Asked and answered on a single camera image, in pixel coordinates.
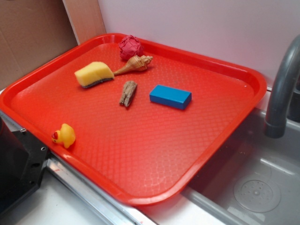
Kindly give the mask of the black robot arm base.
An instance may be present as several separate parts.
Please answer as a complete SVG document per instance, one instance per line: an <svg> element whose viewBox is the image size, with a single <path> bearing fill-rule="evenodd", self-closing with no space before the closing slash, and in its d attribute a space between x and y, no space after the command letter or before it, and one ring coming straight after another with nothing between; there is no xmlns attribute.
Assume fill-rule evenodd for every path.
<svg viewBox="0 0 300 225"><path fill-rule="evenodd" d="M50 150L29 131L10 131L0 120L0 215L40 188Z"/></svg>

